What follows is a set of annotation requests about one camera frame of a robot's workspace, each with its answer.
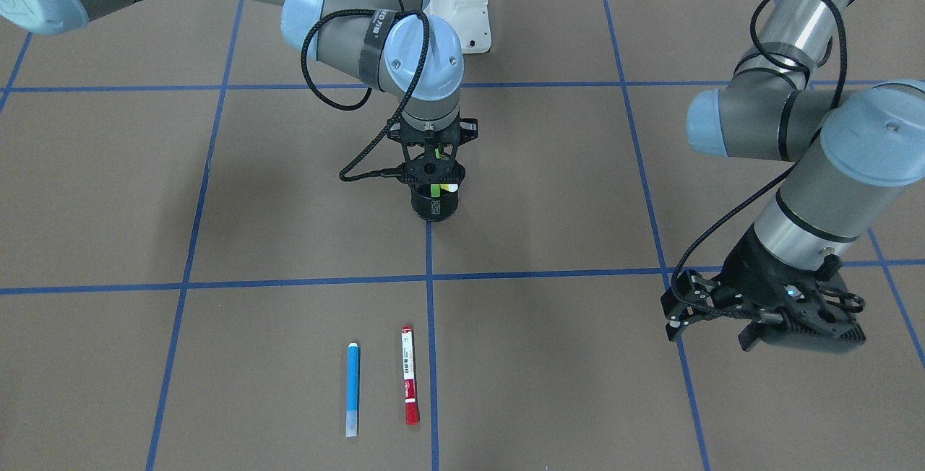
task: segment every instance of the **robotic arm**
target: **robotic arm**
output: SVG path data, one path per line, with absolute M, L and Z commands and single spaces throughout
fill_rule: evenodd
M 886 82 L 842 103 L 839 13 L 853 0 L 780 0 L 759 39 L 754 21 L 768 1 L 729 86 L 691 103 L 687 136 L 698 152 L 796 164 L 766 186 L 783 179 L 719 275 L 681 272 L 681 260 L 661 297 L 666 331 L 677 340 L 691 323 L 727 316 L 749 320 L 743 350 L 764 340 L 843 353 L 865 340 L 856 320 L 864 301 L 847 291 L 840 256 L 925 176 L 925 83 Z M 806 90 L 836 30 L 838 87 Z
M 82 29 L 90 21 L 143 0 L 0 0 L 0 14 L 33 33 Z M 282 6 L 281 30 L 303 51 L 303 72 L 317 92 L 305 59 L 333 66 L 370 89 L 396 95 L 400 107 L 383 132 L 340 173 L 344 181 L 379 176 L 410 188 L 412 207 L 424 220 L 446 220 L 458 205 L 465 169 L 456 149 L 478 136 L 475 119 L 460 118 L 463 53 L 456 32 L 421 10 L 430 0 L 257 0 Z M 404 162 L 359 176 L 347 172 L 383 137 L 399 142 Z

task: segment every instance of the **marker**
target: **marker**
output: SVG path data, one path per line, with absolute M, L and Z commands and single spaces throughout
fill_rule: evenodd
M 420 418 L 417 415 L 417 393 L 414 389 L 414 335 L 408 326 L 402 329 L 402 372 L 405 379 L 405 424 L 415 425 Z
M 357 409 L 360 405 L 360 345 L 347 345 L 347 436 L 356 437 Z

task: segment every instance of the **brown floor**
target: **brown floor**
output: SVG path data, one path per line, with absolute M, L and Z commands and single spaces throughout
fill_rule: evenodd
M 481 136 L 433 226 L 397 182 L 337 181 L 395 100 L 315 100 L 278 7 L 152 0 L 55 38 L 0 20 L 0 469 L 921 469 L 925 186 L 846 257 L 859 350 L 743 353 L 731 320 L 664 339 L 666 267 L 785 168 L 684 138 L 759 1 L 490 0 L 462 100 Z M 923 1 L 846 11 L 852 88 L 925 76 Z

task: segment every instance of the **green object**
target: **green object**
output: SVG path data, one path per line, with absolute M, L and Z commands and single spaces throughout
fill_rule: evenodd
M 443 149 L 443 148 L 436 148 L 436 149 L 434 150 L 434 156 L 435 156 L 436 158 L 440 158 L 440 156 L 443 155 L 442 149 Z M 431 198 L 439 198 L 439 197 L 440 197 L 440 185 L 439 185 L 439 184 L 430 184 L 430 197 L 431 197 Z

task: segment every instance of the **blue marker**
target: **blue marker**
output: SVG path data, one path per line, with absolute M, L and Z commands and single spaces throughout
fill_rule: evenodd
M 360 405 L 360 345 L 347 345 L 347 436 L 356 437 L 357 409 Z

